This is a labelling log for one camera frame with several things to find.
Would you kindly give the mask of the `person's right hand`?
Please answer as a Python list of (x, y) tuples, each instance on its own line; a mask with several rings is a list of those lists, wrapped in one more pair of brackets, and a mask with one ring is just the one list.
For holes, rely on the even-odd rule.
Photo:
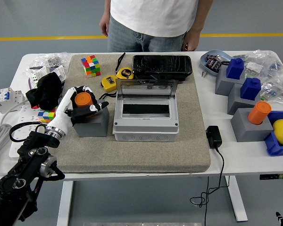
[(110, 17), (103, 17), (99, 24), (101, 33), (106, 37), (108, 37), (109, 20)]

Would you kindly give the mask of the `person's left hand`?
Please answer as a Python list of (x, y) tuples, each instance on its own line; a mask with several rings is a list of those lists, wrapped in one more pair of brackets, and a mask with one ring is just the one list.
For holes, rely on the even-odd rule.
[(182, 51), (195, 51), (200, 40), (200, 29), (191, 28), (184, 36)]

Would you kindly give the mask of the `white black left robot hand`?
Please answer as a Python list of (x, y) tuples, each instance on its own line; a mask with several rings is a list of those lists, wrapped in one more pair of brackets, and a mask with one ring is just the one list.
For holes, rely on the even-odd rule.
[[(75, 97), (80, 93), (89, 94), (92, 104), (79, 107)], [(98, 103), (93, 91), (87, 86), (71, 87), (58, 105), (55, 118), (46, 126), (45, 134), (62, 139), (77, 120), (92, 116), (108, 105), (107, 101)]]

